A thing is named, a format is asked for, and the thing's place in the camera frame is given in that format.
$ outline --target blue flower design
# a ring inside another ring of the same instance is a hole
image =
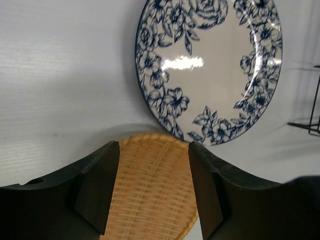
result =
[[[144,51],[140,58],[139,66],[146,77],[151,77],[159,71],[159,57],[153,51]]]
[[[183,96],[180,87],[176,87],[175,89],[169,88],[163,101],[167,105],[168,114],[174,118],[178,118],[182,112],[187,110],[188,103],[190,102],[187,96]]]
[[[263,73],[254,76],[253,73],[248,75],[249,82],[245,85],[245,91],[250,95],[263,93],[265,89],[268,89],[268,79],[265,78]]]
[[[258,93],[254,96],[253,102],[257,106],[258,109],[264,108],[269,102],[269,95],[265,92]]]
[[[279,31],[270,23],[261,24],[257,29],[257,40],[261,46],[269,46],[278,40]]]
[[[247,22],[248,17],[251,14],[251,3],[249,0],[235,0],[233,3],[233,8],[235,9],[236,17],[238,19],[246,18],[245,20],[240,21]]]
[[[280,75],[280,66],[271,65],[268,66],[265,71],[265,78],[268,82],[276,84],[278,82],[278,76]]]
[[[153,72],[150,77],[150,86],[155,89],[160,89],[164,86],[164,83],[169,81],[169,74],[167,72],[163,72],[158,70]]]
[[[165,22],[176,32],[185,22],[186,17],[182,14],[182,6],[178,3],[175,7],[166,10]]]
[[[172,0],[150,0],[148,15],[155,19],[156,23],[160,23],[165,17],[165,6]]]
[[[141,50],[153,51],[159,42],[158,28],[151,18],[142,23],[138,34],[138,43]]]
[[[268,19],[271,23],[275,23],[280,27],[280,22],[279,22],[279,16],[278,16],[278,11],[277,8],[274,4],[270,6],[270,11],[268,15]]]
[[[257,109],[257,106],[253,102],[247,102],[247,104],[243,108],[243,110],[246,111],[249,116],[254,116]]]
[[[248,56],[243,56],[241,61],[240,61],[240,66],[243,69],[243,72],[245,74],[248,74],[251,70],[251,58]]]
[[[253,0],[252,16],[267,17],[269,12],[275,7],[272,0]]]
[[[228,14],[227,0],[189,0],[191,13],[199,19],[199,29],[222,24]]]
[[[231,124],[226,119],[220,119],[218,124],[213,126],[213,135],[211,143],[216,142],[217,144],[228,142],[232,136]]]

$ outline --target blue leaf design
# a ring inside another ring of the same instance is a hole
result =
[[[160,117],[159,122],[164,126],[168,131],[172,131],[173,127],[170,120],[167,117]]]
[[[251,128],[252,127],[252,125],[250,124],[250,122],[249,123],[247,123],[246,125],[245,125],[245,130],[248,130],[249,128]]]
[[[163,30],[164,30],[165,34],[167,34],[170,38],[172,38],[173,34],[172,34],[171,29],[170,29],[170,26],[168,24],[166,24],[165,21],[163,21],[162,27],[163,27]]]
[[[274,95],[275,90],[268,88],[268,90],[266,92],[269,94],[269,97],[271,98]]]
[[[249,19],[248,17],[249,17],[248,14],[244,14],[244,15],[242,16],[239,24],[240,24],[240,25],[243,25],[243,24],[245,24],[246,22],[248,22],[248,19]]]
[[[211,110],[208,106],[205,106],[203,110],[203,115],[205,116],[206,119],[209,119],[211,117]]]
[[[241,119],[243,119],[243,120],[245,120],[246,119],[246,115],[244,115],[243,113],[239,113],[239,117],[241,118]]]
[[[215,137],[213,136],[211,139],[210,139],[210,143],[213,145],[213,143],[215,142]]]
[[[269,77],[269,78],[268,78],[268,82],[270,82],[270,83],[272,83],[272,84],[276,84],[276,83],[278,82],[278,80],[275,79],[275,78]]]
[[[142,84],[141,86],[142,86],[141,89],[142,89],[143,95],[145,98],[147,98],[148,97],[147,87],[145,84]]]
[[[146,79],[146,76],[143,75],[143,78],[141,79],[140,84],[145,84],[145,79]]]
[[[159,43],[161,43],[165,39],[166,34],[165,33],[160,33],[159,34]]]
[[[212,124],[215,124],[216,121],[217,121],[217,119],[218,119],[218,111],[215,111],[215,112],[212,114],[212,116],[210,117],[210,122],[211,122]]]
[[[165,77],[165,80],[168,82],[169,78],[170,78],[170,74],[167,71],[165,71],[164,72],[164,77]]]
[[[203,125],[207,124],[208,121],[209,121],[208,117],[205,117],[203,114],[200,114],[195,118],[195,120],[193,121],[193,124],[203,126]]]
[[[208,24],[208,23],[203,23],[199,26],[197,26],[198,29],[202,29],[202,30],[208,30],[210,28],[212,28],[213,24]]]
[[[234,124],[237,124],[237,125],[240,125],[240,124],[244,124],[244,123],[245,123],[242,118],[233,118],[233,119],[231,119],[231,121],[232,121]]]
[[[188,53],[190,55],[192,55],[192,44],[189,41],[187,35],[185,35],[185,37],[184,37],[184,45],[185,45],[185,49],[188,51]]]
[[[242,109],[244,107],[245,101],[237,101],[234,105],[234,109]]]
[[[235,131],[236,131],[237,133],[240,133],[243,128],[244,128],[243,125],[242,125],[242,126],[238,126],[238,127],[236,127]]]
[[[167,48],[171,45],[172,45],[172,42],[164,42],[164,41],[159,42],[159,47],[161,47],[161,48]]]
[[[181,128],[179,125],[176,123],[174,128],[173,128],[173,135],[176,137],[180,138],[181,140],[184,140],[184,133],[182,132]]]
[[[150,92],[147,101],[151,107],[158,107],[162,102],[161,93],[158,90]]]
[[[174,33],[174,43],[179,41],[182,38],[183,34],[184,34],[184,28],[181,25]]]
[[[158,111],[158,116],[161,117],[162,114],[164,113],[164,110],[165,110],[165,107],[166,107],[166,104],[163,100],[161,100],[161,103],[158,104],[156,110]]]
[[[198,133],[196,133],[196,132],[194,132],[194,131],[188,132],[187,134],[188,134],[194,141],[197,141],[197,142],[199,142],[199,143],[201,143],[201,144],[203,144],[204,141],[205,141],[205,139],[204,139],[202,136],[200,136]]]
[[[189,28],[194,29],[196,24],[193,21],[191,21],[191,22],[188,22],[188,26]]]
[[[277,55],[277,52],[278,48],[276,46],[272,46],[270,50],[271,56],[275,57]]]
[[[190,30],[187,30],[186,32],[193,41],[200,41],[200,38],[198,37],[195,31],[190,29]]]
[[[252,120],[253,124],[255,124],[258,120],[259,120],[259,116],[257,115]]]
[[[257,18],[251,22],[251,25],[254,26],[255,29],[259,27],[261,24],[264,24],[264,20],[262,18]]]

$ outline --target woven bamboo mat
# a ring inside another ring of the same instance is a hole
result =
[[[198,218],[188,145],[148,133],[119,141],[120,161],[100,240],[182,240]]]

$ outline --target metal wire stand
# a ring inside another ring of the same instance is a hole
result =
[[[320,69],[320,65],[316,65],[316,66],[314,66],[314,68]],[[320,116],[319,116],[317,123],[312,123],[312,122],[313,122],[315,107],[316,107],[316,103],[317,103],[317,99],[318,99],[319,86],[320,86],[320,77],[318,80],[318,84],[316,86],[316,91],[315,91],[315,96],[314,96],[314,101],[313,101],[309,124],[288,122],[288,125],[294,126],[297,128],[301,128],[301,129],[307,129],[310,135],[318,136],[318,137],[320,137]]]

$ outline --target rose design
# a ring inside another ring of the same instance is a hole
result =
[[[188,103],[190,102],[187,96],[183,96],[182,89],[176,87],[175,89],[168,89],[167,94],[163,98],[164,103],[167,105],[167,111],[170,116],[177,118],[182,112],[187,110]]]
[[[138,43],[140,49],[153,51],[158,47],[159,37],[158,28],[156,23],[151,18],[147,19],[147,22],[142,23],[141,30],[138,35]]]
[[[222,24],[228,14],[227,0],[189,0],[190,11],[200,29]]]
[[[159,57],[153,51],[144,51],[139,61],[139,67],[146,77],[151,77],[160,68]]]
[[[217,142],[219,144],[225,143],[229,141],[232,131],[231,131],[231,124],[228,120],[223,119],[219,120],[218,124],[213,126],[213,135],[211,139],[211,143]]]
[[[175,7],[168,7],[166,10],[165,22],[171,26],[175,32],[185,22],[186,17],[182,14],[181,5],[177,4]]]

